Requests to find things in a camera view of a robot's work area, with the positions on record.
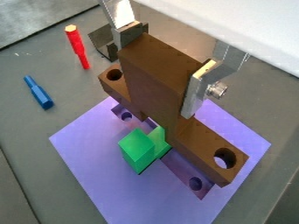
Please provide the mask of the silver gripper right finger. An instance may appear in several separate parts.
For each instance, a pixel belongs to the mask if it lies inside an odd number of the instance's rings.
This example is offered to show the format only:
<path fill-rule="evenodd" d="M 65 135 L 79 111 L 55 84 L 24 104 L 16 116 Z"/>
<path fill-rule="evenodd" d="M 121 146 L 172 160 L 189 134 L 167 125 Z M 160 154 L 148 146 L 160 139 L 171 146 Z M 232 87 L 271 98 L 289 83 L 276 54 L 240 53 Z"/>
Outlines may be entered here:
<path fill-rule="evenodd" d="M 216 99 L 223 97 L 228 86 L 220 80 L 240 69 L 247 59 L 247 52 L 220 40 L 216 41 L 212 58 L 203 63 L 189 78 L 181 104 L 181 116 L 185 119 L 193 116 L 207 96 Z"/>

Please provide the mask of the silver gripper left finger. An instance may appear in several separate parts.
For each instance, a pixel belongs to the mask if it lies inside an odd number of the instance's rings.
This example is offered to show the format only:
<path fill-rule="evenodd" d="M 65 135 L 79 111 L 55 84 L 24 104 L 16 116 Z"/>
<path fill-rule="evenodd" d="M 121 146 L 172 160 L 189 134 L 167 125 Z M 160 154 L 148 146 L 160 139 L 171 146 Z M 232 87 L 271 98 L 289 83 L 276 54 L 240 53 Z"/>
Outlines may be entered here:
<path fill-rule="evenodd" d="M 129 0 L 97 0 L 104 11 L 116 47 L 121 50 L 143 34 Z"/>

